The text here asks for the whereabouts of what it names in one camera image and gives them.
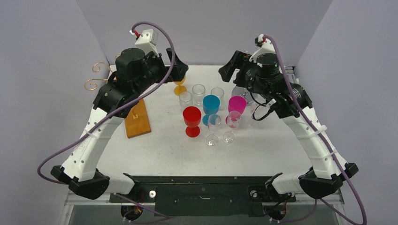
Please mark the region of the clear etched glass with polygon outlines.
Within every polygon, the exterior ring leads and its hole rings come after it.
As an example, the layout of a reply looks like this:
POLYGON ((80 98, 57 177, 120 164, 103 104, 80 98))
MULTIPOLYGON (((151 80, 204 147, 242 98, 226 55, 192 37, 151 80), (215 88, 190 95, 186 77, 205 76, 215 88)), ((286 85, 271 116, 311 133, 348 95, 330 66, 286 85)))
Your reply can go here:
POLYGON ((205 86, 202 84, 195 84, 192 87, 193 103, 197 106, 202 106, 205 94, 206 94, 205 86))
POLYGON ((192 94, 188 91, 181 92, 179 95, 179 103, 183 110, 189 106, 193 106, 192 94))
POLYGON ((216 97, 218 97, 218 99, 220 100, 220 107, 219 110, 222 110, 224 108, 224 90, 222 88, 219 87, 215 87, 213 89, 211 89, 211 95, 215 95, 216 97))

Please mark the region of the pink wine glass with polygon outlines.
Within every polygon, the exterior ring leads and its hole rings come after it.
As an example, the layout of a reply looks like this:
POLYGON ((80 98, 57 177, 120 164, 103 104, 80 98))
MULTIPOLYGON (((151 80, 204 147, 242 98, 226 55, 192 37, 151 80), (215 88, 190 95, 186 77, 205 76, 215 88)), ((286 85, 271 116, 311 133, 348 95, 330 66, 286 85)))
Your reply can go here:
POLYGON ((242 114, 246 108, 246 100, 242 96, 232 96, 228 102, 228 113, 232 111, 237 111, 240 113, 240 117, 238 117, 237 113, 232 114, 232 120, 237 121, 238 119, 242 119, 242 114))

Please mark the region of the blue wine glass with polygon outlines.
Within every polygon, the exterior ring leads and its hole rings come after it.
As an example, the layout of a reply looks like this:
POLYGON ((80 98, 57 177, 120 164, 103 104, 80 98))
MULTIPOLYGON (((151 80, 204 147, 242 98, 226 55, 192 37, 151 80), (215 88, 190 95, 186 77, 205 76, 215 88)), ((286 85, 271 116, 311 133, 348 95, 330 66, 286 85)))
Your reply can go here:
POLYGON ((215 95, 207 95, 203 98, 202 107, 205 115, 202 118, 202 123, 205 126, 208 125, 209 116, 218 113, 220 104, 219 98, 215 95))

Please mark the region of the clear wine glass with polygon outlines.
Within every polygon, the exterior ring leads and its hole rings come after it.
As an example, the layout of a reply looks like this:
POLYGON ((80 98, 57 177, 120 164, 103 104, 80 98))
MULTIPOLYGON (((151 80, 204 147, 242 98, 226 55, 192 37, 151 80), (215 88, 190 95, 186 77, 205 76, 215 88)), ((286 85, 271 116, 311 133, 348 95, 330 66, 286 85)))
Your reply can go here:
POLYGON ((219 130, 221 125, 221 117, 217 114, 211 114, 208 117, 208 130, 210 134, 206 137, 206 143, 208 146, 216 146, 219 143, 219 138, 216 132, 219 130))
POLYGON ((252 105, 250 106, 250 113, 249 113, 249 118, 247 121, 247 126, 249 128, 253 128, 254 127, 254 122, 256 120, 253 119, 253 114, 255 113, 255 110, 257 109, 258 104, 257 103, 252 103, 252 105))
POLYGON ((240 124, 241 117, 242 115, 238 111, 229 112, 228 116, 226 117, 228 131, 225 132, 222 136, 225 143, 233 143, 235 141, 236 135, 234 134, 234 132, 240 124))

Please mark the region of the red wine glass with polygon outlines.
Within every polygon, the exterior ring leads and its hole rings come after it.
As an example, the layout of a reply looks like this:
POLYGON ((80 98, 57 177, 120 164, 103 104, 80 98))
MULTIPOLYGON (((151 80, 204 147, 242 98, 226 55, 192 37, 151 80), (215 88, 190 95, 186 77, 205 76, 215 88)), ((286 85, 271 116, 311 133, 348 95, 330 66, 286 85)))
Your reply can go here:
POLYGON ((186 107, 183 110, 183 119, 186 124, 185 133, 194 138, 200 134, 199 124, 201 122, 201 111, 195 106, 186 107))

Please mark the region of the clear wine glass back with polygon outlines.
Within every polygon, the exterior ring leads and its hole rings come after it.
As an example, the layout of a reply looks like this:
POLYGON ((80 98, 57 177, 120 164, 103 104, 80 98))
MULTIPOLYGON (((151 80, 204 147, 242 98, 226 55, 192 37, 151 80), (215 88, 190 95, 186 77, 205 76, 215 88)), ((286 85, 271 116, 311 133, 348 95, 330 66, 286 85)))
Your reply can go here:
POLYGON ((219 143, 219 138, 216 132, 219 130, 221 125, 221 117, 217 114, 211 114, 208 117, 208 130, 210 134, 206 137, 206 143, 208 146, 216 146, 219 143))

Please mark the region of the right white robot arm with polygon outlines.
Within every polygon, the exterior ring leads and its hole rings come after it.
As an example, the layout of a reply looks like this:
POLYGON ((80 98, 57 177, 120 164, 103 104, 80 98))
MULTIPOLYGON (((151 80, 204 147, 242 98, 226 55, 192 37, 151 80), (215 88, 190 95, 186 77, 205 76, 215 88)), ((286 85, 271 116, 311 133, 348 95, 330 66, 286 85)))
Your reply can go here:
POLYGON ((258 62, 249 59, 250 54, 235 51, 218 71, 222 80, 265 98, 270 104, 268 112, 276 113, 293 131, 311 162, 306 172, 278 173, 270 178, 264 188, 266 197, 277 200, 289 193, 304 192, 321 199, 335 193, 358 172, 357 165, 343 159, 330 143, 310 97, 302 86, 285 78, 275 54, 262 54, 258 62))

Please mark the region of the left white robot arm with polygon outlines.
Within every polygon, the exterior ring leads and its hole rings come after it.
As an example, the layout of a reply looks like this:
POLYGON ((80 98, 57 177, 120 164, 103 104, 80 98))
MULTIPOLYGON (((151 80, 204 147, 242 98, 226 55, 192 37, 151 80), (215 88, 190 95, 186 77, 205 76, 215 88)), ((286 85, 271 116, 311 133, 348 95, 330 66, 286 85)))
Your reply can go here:
POLYGON ((115 60, 110 75, 93 102, 86 127, 65 162, 51 169, 51 175, 74 194, 95 200, 106 192, 119 193, 129 202, 139 198, 140 188, 127 175, 107 176, 97 169, 99 159, 115 130, 141 99, 163 83, 181 81, 188 66, 174 48, 166 49, 170 65, 160 55, 128 48, 115 60))

